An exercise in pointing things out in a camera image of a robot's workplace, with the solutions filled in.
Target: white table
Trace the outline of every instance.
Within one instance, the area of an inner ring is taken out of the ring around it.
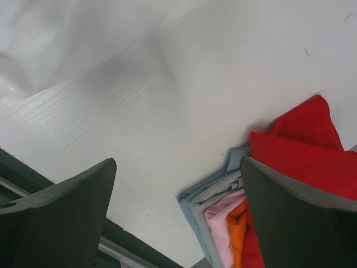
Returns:
[[[115,158],[108,217],[190,267],[203,253],[175,196],[250,130],[321,93],[356,144],[356,29],[355,1],[211,1],[82,78],[0,100],[0,146],[54,182]]]

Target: gray fabric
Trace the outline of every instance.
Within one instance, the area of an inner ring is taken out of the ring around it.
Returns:
[[[204,213],[207,208],[217,203],[223,197],[236,191],[238,188],[241,188],[242,185],[239,185],[239,180],[241,179],[240,170],[231,173],[189,202],[192,214],[194,215],[197,225],[199,226],[203,242],[206,244],[212,258],[212,265],[215,268],[224,268],[224,266],[220,260],[216,246],[214,245],[210,227],[207,224]]]

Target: pink fabric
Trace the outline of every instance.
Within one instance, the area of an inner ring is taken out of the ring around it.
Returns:
[[[234,265],[233,250],[226,217],[245,199],[245,191],[241,189],[226,195],[205,211],[205,218],[211,228],[211,235],[224,268],[232,268]]]

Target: orange fabric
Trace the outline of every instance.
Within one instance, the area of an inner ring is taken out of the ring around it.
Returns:
[[[234,268],[242,268],[242,250],[245,233],[247,231],[247,217],[245,209],[247,200],[237,206],[227,215],[227,223],[234,255]]]

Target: red cloth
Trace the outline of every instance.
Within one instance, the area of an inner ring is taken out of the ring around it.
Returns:
[[[345,152],[330,110],[317,95],[291,110],[269,134],[250,134],[252,158],[279,173],[344,198],[357,200],[357,154]],[[252,215],[244,241],[242,268],[264,268]]]

